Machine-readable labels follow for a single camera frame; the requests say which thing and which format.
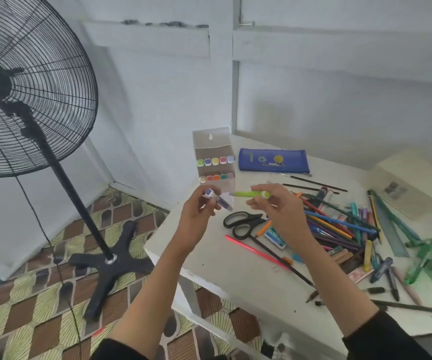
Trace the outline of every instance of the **forearm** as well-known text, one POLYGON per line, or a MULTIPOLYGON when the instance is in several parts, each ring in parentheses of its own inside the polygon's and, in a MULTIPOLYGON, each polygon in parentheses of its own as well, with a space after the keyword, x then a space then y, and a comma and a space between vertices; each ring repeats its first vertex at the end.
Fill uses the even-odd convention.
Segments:
POLYGON ((288 244, 300 255, 316 288, 344 336, 349 336, 373 317, 378 308, 359 290, 339 265, 308 232, 288 244))
POLYGON ((170 241, 110 338, 139 351, 148 359, 155 357, 187 254, 178 248, 174 238, 170 241))

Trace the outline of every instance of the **baseboard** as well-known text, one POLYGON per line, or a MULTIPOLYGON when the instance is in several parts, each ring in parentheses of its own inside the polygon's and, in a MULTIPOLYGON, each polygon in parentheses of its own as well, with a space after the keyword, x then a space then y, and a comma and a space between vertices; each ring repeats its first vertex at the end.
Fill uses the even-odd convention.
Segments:
POLYGON ((123 193, 129 194, 130 196, 144 200, 144 201, 151 203, 155 206, 164 208, 165 210, 169 211, 173 207, 172 204, 165 201, 164 199, 161 199, 160 197, 155 197, 152 194, 148 194, 145 191, 143 192, 143 191, 136 190, 136 189, 129 187, 129 186, 126 186, 122 183, 112 182, 109 185, 118 191, 120 190, 123 193))
MULTIPOLYGON (((107 187, 105 187, 103 190, 100 189, 94 190, 91 193, 88 193, 85 196, 81 197, 81 200, 84 203, 84 205, 87 207, 90 204, 92 204, 98 197, 100 197, 106 190, 107 187)), ((68 215, 61 219, 61 223, 56 226, 56 229, 52 229, 51 231, 46 231, 47 236, 51 240, 68 224, 78 219, 79 217, 80 217, 79 213, 76 211, 75 208, 71 211, 68 211, 68 215)), ((21 265, 23 265, 26 261, 30 260, 34 255, 38 254, 39 251, 41 251, 41 248, 46 244, 47 241, 45 237, 42 235, 42 233, 40 233, 40 238, 34 245, 34 248, 30 252, 28 252, 28 254, 25 257, 23 257, 22 260, 15 262, 7 270, 1 270, 0 279, 6 280, 7 278, 9 278, 16 270, 20 268, 21 265)))

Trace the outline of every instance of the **black sleeve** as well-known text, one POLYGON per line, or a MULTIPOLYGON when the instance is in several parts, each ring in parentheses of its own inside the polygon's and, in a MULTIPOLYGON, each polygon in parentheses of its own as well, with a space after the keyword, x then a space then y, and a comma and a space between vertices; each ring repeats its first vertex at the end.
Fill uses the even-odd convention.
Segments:
POLYGON ((432 357, 398 323, 379 311, 343 342, 349 351, 348 359, 418 359, 432 357))
POLYGON ((91 360, 148 360, 129 346, 121 344, 113 339, 106 338, 101 341, 97 349, 91 355, 91 360))

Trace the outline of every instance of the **person's left hand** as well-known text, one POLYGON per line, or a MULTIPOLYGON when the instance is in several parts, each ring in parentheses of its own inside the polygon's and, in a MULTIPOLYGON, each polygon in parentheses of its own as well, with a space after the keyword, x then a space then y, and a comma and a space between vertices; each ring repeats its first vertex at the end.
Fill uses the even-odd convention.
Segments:
POLYGON ((186 254, 189 254, 201 240, 206 231, 209 217, 215 215, 214 209, 221 209, 214 198, 208 199, 202 196, 207 188, 211 188, 218 195, 221 194, 219 187, 213 185, 199 186, 183 205, 173 240, 178 242, 178 247, 183 249, 186 254))

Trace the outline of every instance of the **yellow-green marker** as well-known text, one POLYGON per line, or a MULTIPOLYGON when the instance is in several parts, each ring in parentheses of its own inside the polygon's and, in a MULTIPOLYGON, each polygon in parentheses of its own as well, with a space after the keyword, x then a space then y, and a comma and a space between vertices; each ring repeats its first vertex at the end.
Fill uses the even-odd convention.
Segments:
POLYGON ((263 191, 258 191, 258 190, 254 190, 254 191, 249 191, 249 192, 241 192, 241 191, 237 191, 237 192, 230 192, 230 196, 233 197, 256 197, 256 196, 261 196, 263 198, 268 199, 269 197, 271 197, 271 193, 263 190, 263 191))

